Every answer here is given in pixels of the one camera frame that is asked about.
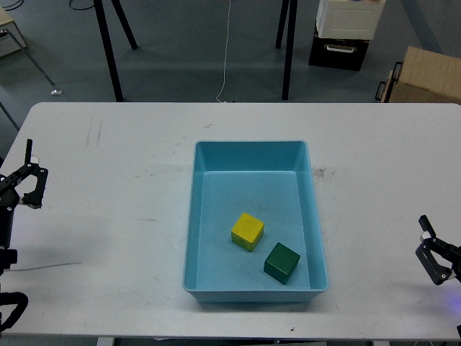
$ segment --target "drawer handle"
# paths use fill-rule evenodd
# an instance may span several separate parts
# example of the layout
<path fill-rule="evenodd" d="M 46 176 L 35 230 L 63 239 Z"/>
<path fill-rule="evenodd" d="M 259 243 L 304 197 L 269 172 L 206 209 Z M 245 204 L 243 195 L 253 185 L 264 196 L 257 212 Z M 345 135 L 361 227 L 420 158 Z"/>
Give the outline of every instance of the drawer handle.
<path fill-rule="evenodd" d="M 339 53 L 353 53 L 357 50 L 355 47 L 344 47 L 343 45 L 325 45 L 325 49 Z"/>
<path fill-rule="evenodd" d="M 376 94 L 375 94 L 375 100 L 381 101 L 382 95 L 384 94 L 384 89 L 386 87 L 386 82 L 385 81 L 380 81 L 379 85 L 377 86 Z"/>
<path fill-rule="evenodd" d="M 400 76 L 400 72 L 402 71 L 402 61 L 397 61 L 394 65 L 394 69 L 392 71 L 392 80 L 397 81 L 397 77 Z"/>

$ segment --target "cardboard box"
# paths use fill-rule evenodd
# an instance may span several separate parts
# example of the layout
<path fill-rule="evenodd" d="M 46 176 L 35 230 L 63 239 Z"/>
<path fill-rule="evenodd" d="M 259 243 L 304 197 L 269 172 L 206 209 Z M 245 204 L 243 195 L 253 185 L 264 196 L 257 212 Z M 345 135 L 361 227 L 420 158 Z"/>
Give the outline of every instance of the cardboard box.
<path fill-rule="evenodd" d="M 461 105 L 461 59 L 408 47 L 389 102 Z"/>

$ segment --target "green cube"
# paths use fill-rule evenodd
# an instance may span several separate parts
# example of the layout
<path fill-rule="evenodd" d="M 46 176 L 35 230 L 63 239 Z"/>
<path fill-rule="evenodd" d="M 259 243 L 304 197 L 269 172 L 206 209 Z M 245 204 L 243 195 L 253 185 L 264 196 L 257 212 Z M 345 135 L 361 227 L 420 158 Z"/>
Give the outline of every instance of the green cube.
<path fill-rule="evenodd" d="M 299 260 L 299 254 L 277 243 L 264 262 L 264 271 L 285 285 Z"/>

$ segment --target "cable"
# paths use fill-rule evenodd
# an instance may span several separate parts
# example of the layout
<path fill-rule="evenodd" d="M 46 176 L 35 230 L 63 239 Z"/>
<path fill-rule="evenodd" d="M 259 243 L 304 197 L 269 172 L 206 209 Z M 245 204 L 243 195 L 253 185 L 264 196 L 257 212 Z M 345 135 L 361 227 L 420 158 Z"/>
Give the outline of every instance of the cable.
<path fill-rule="evenodd" d="M 6 5 L 6 6 L 2 6 L 2 8 L 5 10 L 5 11 L 12 11 L 14 9 L 18 9 L 22 6 L 22 4 L 24 3 L 24 0 L 18 0 L 16 1 L 14 4 L 11 4 L 11 5 Z"/>
<path fill-rule="evenodd" d="M 8 271 L 9 272 L 29 272 L 30 270 L 61 267 L 63 265 L 81 265 L 81 262 L 60 263 L 59 265 L 44 265 L 42 267 L 33 267 L 33 268 L 26 268 L 26 269 L 10 269 Z"/>
<path fill-rule="evenodd" d="M 92 5 L 92 6 L 89 6 L 89 7 L 84 7 L 83 9 L 77 9 L 76 7 L 72 7 L 72 1 L 73 0 L 69 0 L 69 7 L 72 8 L 72 9 L 75 9 L 76 11 L 85 11 L 87 9 L 92 9 L 94 7 L 94 5 Z"/>
<path fill-rule="evenodd" d="M 218 94 L 217 97 L 216 97 L 216 101 L 218 101 L 219 103 L 223 103 L 222 101 L 219 100 L 219 96 L 221 96 L 221 94 L 223 93 L 224 86 L 225 86 L 225 67 L 226 67 L 226 63 L 227 63 L 227 60 L 228 60 L 229 22 L 230 22 L 230 18 L 231 18 L 231 2 L 232 2 L 232 0 L 229 0 L 229 10 L 228 10 L 228 34 L 227 34 L 227 37 L 225 38 L 223 86 L 221 87 L 221 91 L 219 92 L 219 94 Z"/>

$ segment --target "yellow cube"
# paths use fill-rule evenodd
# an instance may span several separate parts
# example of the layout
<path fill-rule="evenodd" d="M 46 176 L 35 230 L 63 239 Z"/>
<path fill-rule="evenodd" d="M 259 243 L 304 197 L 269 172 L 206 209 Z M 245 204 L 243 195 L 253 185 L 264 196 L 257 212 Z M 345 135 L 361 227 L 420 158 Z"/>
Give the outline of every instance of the yellow cube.
<path fill-rule="evenodd" d="M 248 251 L 253 251 L 264 233 L 264 222 L 243 213 L 232 228 L 232 241 Z"/>

